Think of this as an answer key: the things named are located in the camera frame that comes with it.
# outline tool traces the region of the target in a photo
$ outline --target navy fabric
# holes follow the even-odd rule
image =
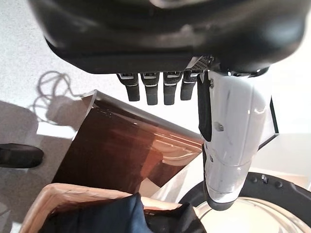
[[[47,218],[39,233],[206,233],[190,204],[144,212],[140,194]]]
[[[146,224],[140,195],[49,217],[39,233],[153,233]]]

